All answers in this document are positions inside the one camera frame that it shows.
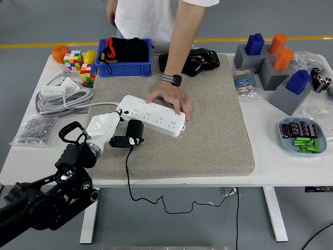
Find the person's left hand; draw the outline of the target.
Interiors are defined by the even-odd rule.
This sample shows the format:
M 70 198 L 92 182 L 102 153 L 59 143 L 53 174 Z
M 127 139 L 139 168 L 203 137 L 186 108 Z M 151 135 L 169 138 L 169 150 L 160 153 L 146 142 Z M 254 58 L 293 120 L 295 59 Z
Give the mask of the person's left hand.
M 155 98 L 161 98 L 165 102 L 172 104 L 178 115 L 183 112 L 185 120 L 190 120 L 193 104 L 190 97 L 181 87 L 173 86 L 170 82 L 161 81 L 157 88 L 148 94 L 146 103 L 151 103 Z

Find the person's right hand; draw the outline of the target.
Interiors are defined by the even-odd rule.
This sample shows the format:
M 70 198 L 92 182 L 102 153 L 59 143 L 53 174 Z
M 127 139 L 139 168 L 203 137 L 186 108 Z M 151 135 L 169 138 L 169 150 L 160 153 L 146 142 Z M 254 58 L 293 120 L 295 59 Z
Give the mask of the person's right hand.
M 117 27 L 115 23 L 117 5 L 118 5 L 117 0 L 108 0 L 106 6 L 106 15 L 108 22 L 115 28 Z

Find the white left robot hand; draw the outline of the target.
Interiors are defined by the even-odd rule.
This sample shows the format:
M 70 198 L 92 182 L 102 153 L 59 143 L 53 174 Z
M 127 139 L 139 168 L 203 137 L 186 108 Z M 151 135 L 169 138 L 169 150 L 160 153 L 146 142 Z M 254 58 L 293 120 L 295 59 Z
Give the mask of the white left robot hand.
M 121 117 L 122 110 L 94 116 L 89 123 L 86 132 L 90 136 L 88 146 L 96 155 L 101 155 L 105 144 L 116 148 L 129 148 L 141 144 L 143 139 L 144 125 L 141 121 L 132 119 L 127 124 L 125 136 L 115 135 Z

